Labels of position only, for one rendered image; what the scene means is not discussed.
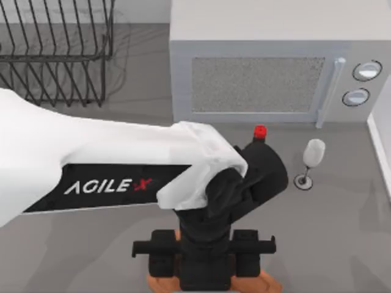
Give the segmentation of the microwave door with speckled window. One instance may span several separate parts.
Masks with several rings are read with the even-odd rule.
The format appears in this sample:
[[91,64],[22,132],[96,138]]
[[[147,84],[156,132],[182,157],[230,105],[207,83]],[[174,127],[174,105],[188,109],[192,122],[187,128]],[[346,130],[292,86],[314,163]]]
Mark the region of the microwave door with speckled window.
[[348,51],[337,41],[173,40],[174,119],[313,123]]

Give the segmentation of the pale grey microwave oven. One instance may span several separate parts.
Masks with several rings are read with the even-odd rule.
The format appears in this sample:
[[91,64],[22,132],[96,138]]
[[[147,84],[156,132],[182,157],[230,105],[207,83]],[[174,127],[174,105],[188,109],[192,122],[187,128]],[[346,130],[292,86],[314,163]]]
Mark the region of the pale grey microwave oven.
[[[169,53],[173,40],[346,42],[324,124],[365,123],[391,74],[391,0],[172,0]],[[355,80],[354,67],[371,60],[382,64],[380,75]],[[370,92],[369,100],[344,105],[343,95],[359,88]]]

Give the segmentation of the clear wine glass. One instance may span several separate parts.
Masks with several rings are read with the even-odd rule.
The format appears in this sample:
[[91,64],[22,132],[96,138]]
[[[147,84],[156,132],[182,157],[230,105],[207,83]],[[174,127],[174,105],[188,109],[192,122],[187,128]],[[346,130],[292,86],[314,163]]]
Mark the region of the clear wine glass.
[[303,152],[305,172],[294,177],[294,185],[300,190],[310,190],[313,187],[313,179],[310,170],[317,167],[323,160],[326,144],[321,139],[311,139]]

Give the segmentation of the round microwave knob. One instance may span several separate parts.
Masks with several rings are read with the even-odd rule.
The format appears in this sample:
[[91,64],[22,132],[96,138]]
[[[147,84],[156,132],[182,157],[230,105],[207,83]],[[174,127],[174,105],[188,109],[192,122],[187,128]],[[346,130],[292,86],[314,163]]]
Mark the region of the round microwave knob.
[[342,103],[348,107],[357,107],[365,104],[370,98],[370,92],[367,89],[359,88],[346,92],[342,97]]
[[352,76],[357,81],[367,82],[379,76],[381,72],[382,64],[377,60],[371,60],[357,64],[353,69]]

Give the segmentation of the dark bottle with red cap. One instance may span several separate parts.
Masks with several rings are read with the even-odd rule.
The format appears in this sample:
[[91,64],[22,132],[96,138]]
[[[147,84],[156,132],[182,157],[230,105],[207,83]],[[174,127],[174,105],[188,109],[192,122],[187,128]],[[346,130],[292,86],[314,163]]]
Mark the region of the dark bottle with red cap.
[[265,143],[268,129],[265,125],[256,125],[253,131],[252,143]]

